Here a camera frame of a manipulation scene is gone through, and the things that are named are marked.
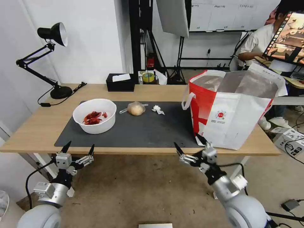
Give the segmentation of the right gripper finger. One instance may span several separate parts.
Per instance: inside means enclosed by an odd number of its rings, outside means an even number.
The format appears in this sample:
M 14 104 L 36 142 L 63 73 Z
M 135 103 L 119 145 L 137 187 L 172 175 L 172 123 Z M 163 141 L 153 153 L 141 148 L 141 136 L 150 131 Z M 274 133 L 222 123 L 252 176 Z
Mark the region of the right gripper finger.
M 200 134 L 196 133 L 196 134 L 195 134 L 195 138 L 196 138 L 196 140 L 197 140 L 198 145 L 203 146 L 203 147 L 205 147 L 206 149 L 212 147 L 212 144 L 211 144 L 209 141 L 207 141 L 207 140 L 206 140 L 203 136 L 201 136 Z
M 176 148 L 176 152 L 177 152 L 177 154 L 179 156 L 179 160 L 181 162 L 191 165 L 191 166 L 197 165 L 197 162 L 198 162 L 197 157 L 185 154 L 176 142 L 174 142 L 174 146 Z

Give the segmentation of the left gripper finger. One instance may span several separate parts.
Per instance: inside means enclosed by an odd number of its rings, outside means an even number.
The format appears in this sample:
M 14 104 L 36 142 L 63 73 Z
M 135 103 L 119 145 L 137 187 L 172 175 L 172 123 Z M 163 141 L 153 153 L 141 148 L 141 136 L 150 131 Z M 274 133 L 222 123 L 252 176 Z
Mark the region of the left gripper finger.
M 64 145 L 64 146 L 62 147 L 61 151 L 60 151 L 60 154 L 62 154 L 62 153 L 67 153 L 68 150 L 69 150 L 69 147 L 70 147 L 71 143 L 72 143 L 72 141 L 69 141 L 66 145 Z
M 91 146 L 88 155 L 86 155 L 74 162 L 74 164 L 73 164 L 74 169 L 82 169 L 94 161 L 94 157 L 93 157 L 94 148 L 95 148 L 95 144 L 93 144 Z

